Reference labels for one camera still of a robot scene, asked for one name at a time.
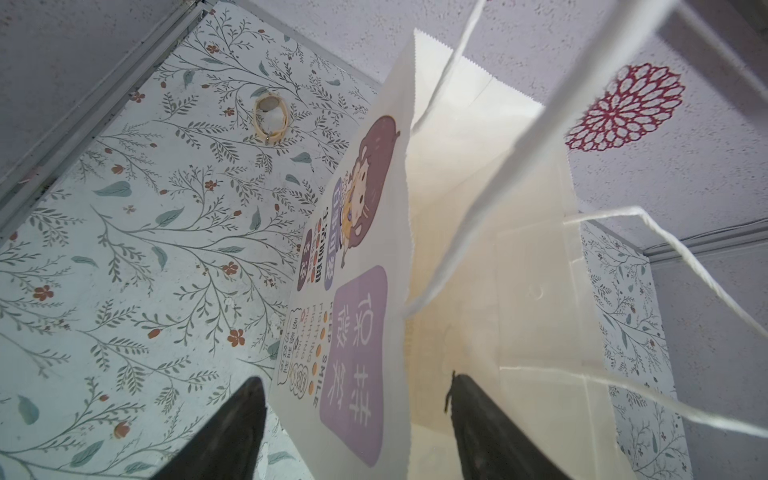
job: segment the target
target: orange flower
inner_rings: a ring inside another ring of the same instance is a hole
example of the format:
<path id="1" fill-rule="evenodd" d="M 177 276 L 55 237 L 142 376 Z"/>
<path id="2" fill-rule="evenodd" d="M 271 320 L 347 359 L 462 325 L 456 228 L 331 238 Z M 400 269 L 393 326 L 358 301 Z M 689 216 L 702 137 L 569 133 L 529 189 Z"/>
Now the orange flower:
<path id="1" fill-rule="evenodd" d="M 232 342 L 232 346 L 245 345 L 245 339 L 243 338 L 243 329 L 230 330 L 230 335 L 227 337 L 227 341 Z"/>
<path id="2" fill-rule="evenodd" d="M 128 422 L 120 422 L 114 427 L 114 437 L 116 439 L 124 439 L 128 432 L 131 431 L 131 427 L 127 424 Z"/>
<path id="3" fill-rule="evenodd" d="M 234 275 L 235 273 L 237 273 L 237 265 L 235 264 L 235 262 L 230 262 L 229 265 L 222 265 L 221 269 L 224 270 L 224 273 L 226 273 L 227 275 Z"/>
<path id="4" fill-rule="evenodd" d="M 53 292 L 51 291 L 51 287 L 48 285 L 39 286 L 35 289 L 35 293 L 32 296 L 42 302 L 47 298 L 52 298 Z"/>

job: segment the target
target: red flower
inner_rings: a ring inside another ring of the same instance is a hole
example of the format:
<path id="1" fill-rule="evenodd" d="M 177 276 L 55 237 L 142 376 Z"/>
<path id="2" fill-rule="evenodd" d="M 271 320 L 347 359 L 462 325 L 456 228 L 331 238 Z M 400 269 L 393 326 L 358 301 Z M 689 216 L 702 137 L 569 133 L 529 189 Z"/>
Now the red flower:
<path id="1" fill-rule="evenodd" d="M 245 345 L 245 339 L 243 338 L 243 329 L 230 330 L 230 335 L 227 337 L 227 340 L 232 342 L 232 346 L 237 346 L 238 343 L 240 345 Z"/>
<path id="2" fill-rule="evenodd" d="M 39 286 L 35 289 L 35 293 L 32 294 L 32 296 L 41 302 L 45 301 L 47 298 L 53 297 L 53 292 L 50 290 L 51 287 L 48 285 L 45 286 Z"/>
<path id="3" fill-rule="evenodd" d="M 235 273 L 237 273 L 237 265 L 235 264 L 235 262 L 230 262 L 229 265 L 222 265 L 221 269 L 224 270 L 224 273 L 226 273 L 227 275 L 234 275 Z"/>
<path id="4" fill-rule="evenodd" d="M 127 425 L 127 422 L 120 422 L 114 427 L 114 437 L 116 439 L 124 439 L 130 431 L 131 427 Z"/>
<path id="5" fill-rule="evenodd" d="M 565 136 L 573 150 L 605 150 L 640 140 L 672 117 L 683 103 L 680 75 L 650 63 L 627 65 L 608 85 L 579 125 Z"/>

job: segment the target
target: speckled wall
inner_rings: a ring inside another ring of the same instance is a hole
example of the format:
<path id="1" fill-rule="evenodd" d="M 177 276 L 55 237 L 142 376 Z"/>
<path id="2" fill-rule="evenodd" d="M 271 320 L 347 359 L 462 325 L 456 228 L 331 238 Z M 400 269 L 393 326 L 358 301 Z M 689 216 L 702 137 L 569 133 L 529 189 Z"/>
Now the speckled wall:
<path id="1" fill-rule="evenodd" d="M 701 257 L 737 302 L 768 326 L 768 245 Z M 654 281 L 680 400 L 768 425 L 766 341 L 679 262 Z M 765 478 L 768 440 L 685 423 L 696 480 Z"/>
<path id="2" fill-rule="evenodd" d="M 0 2 L 0 178 L 179 4 Z"/>
<path id="3" fill-rule="evenodd" d="M 472 0 L 252 1 L 379 81 L 404 46 L 408 31 L 418 27 L 454 45 L 474 4 Z M 613 3 L 491 0 L 467 56 L 545 103 Z M 721 3 L 723 10 L 730 9 L 727 2 Z M 753 34 L 746 22 L 741 23 Z M 753 40 L 756 51 L 768 58 L 768 45 L 756 34 Z M 582 210 L 640 204 L 679 237 L 768 216 L 764 188 L 768 138 L 759 136 L 659 38 L 652 38 L 631 65 L 645 63 L 680 76 L 682 102 L 663 124 L 636 141 L 604 151 L 571 152 Z M 660 242 L 639 221 L 623 219 L 607 225 L 639 247 Z"/>

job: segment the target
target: teal leaf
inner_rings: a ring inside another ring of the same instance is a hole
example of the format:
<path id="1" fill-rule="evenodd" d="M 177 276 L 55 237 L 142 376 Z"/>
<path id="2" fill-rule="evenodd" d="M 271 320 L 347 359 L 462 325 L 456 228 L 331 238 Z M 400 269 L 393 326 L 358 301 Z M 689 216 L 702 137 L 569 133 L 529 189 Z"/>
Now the teal leaf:
<path id="1" fill-rule="evenodd" d="M 131 192 L 131 184 L 121 180 L 101 190 L 94 190 L 94 193 L 99 197 L 130 197 L 133 192 Z"/>
<path id="2" fill-rule="evenodd" d="M 251 98 L 260 97 L 266 92 L 266 87 L 258 87 L 255 92 L 250 94 Z"/>
<path id="3" fill-rule="evenodd" d="M 40 410 L 25 396 L 18 396 L 18 413 L 22 416 L 24 423 L 31 425 L 40 418 Z"/>
<path id="4" fill-rule="evenodd" d="M 261 214 L 259 213 L 259 207 L 256 207 L 256 213 L 250 219 L 250 229 L 256 230 L 261 227 Z"/>
<path id="5" fill-rule="evenodd" d="M 133 462 L 129 466 L 125 467 L 125 473 L 141 472 L 147 468 L 152 468 L 154 465 L 150 465 L 144 462 Z"/>
<path id="6" fill-rule="evenodd" d="M 295 157 L 291 157 L 291 160 L 295 161 L 298 164 L 311 164 L 312 163 L 312 157 L 310 157 L 310 154 L 304 152 L 301 152 L 300 154 L 296 155 Z"/>
<path id="7" fill-rule="evenodd" d="M 237 252 L 242 252 L 245 249 L 242 247 L 221 247 L 218 250 L 224 253 L 237 253 Z"/>
<path id="8" fill-rule="evenodd" d="M 160 269 L 165 270 L 165 263 L 168 261 L 168 255 L 166 255 L 160 247 L 152 247 L 152 251 L 157 255 L 157 262 L 160 264 Z"/>
<path id="9" fill-rule="evenodd" d="M 168 225 L 170 225 L 172 221 L 176 220 L 179 217 L 179 215 L 181 215 L 181 212 L 183 211 L 184 211 L 183 207 L 180 208 L 179 210 L 169 210 L 164 214 L 158 215 L 157 218 L 154 219 L 154 221 L 156 221 L 157 225 L 161 227 L 167 227 Z"/>
<path id="10" fill-rule="evenodd" d="M 278 352 L 278 350 L 280 350 L 280 341 L 279 340 L 277 340 L 275 343 L 273 343 L 272 345 L 270 345 L 270 346 L 268 346 L 266 348 L 266 352 L 270 354 L 270 358 L 272 360 L 277 360 L 277 352 Z"/>
<path id="11" fill-rule="evenodd" d="M 192 83 L 192 77 L 194 77 L 194 70 L 187 70 L 184 72 L 184 88 Z"/>
<path id="12" fill-rule="evenodd" d="M 93 265 L 98 268 L 98 265 L 96 264 L 96 262 L 93 261 L 92 258 L 80 257 L 79 255 L 75 255 L 74 257 L 71 258 L 71 260 L 75 263 L 87 263 L 88 265 Z"/>
<path id="13" fill-rule="evenodd" d="M 272 453 L 266 456 L 266 463 L 268 465 L 272 465 L 274 463 L 278 463 L 281 460 L 287 460 L 289 458 L 293 458 L 293 455 L 288 452 Z"/>
<path id="14" fill-rule="evenodd" d="M 72 461 L 69 462 L 69 466 L 71 467 L 81 467 L 88 463 L 91 458 L 94 458 L 94 455 L 96 455 L 96 452 L 98 452 L 98 449 L 101 448 L 101 444 L 104 443 L 104 440 L 99 440 L 96 443 L 91 443 L 88 448 L 83 450 L 82 452 L 75 453 L 72 457 Z"/>

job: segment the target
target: paper bag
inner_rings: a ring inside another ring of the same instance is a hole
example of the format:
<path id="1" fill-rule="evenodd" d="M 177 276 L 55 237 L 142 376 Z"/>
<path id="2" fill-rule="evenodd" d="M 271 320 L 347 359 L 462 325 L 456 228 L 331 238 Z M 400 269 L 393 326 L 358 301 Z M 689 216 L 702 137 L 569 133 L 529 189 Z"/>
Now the paper bag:
<path id="1" fill-rule="evenodd" d="M 304 233 L 270 404 L 317 480 L 461 478 L 452 372 L 467 373 L 573 478 L 633 478 L 607 387 L 504 367 L 602 368 L 564 146 L 484 222 L 445 289 L 402 317 L 541 105 L 416 32 Z"/>

